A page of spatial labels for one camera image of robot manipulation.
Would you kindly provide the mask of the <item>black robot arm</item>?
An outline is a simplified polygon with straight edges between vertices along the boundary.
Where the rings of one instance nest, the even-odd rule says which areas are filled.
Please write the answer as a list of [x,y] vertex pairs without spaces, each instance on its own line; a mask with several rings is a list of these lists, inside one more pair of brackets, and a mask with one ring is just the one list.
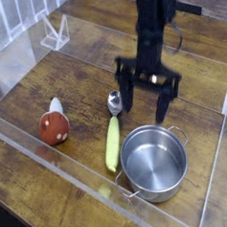
[[123,109],[133,105],[133,90],[140,86],[159,93],[156,106],[157,124],[167,114],[170,101],[177,97],[181,75],[162,63],[164,28],[173,23],[175,0],[136,0],[137,54],[135,58],[116,57],[116,78],[120,86]]

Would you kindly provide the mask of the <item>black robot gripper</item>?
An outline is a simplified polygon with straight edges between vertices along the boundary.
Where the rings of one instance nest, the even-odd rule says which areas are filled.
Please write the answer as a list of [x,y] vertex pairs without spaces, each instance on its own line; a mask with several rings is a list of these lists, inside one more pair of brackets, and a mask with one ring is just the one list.
[[178,94],[181,75],[162,63],[163,35],[138,35],[135,58],[116,57],[116,78],[120,86],[123,109],[129,112],[133,105],[133,90],[141,86],[159,92],[156,123],[166,118],[169,104]]

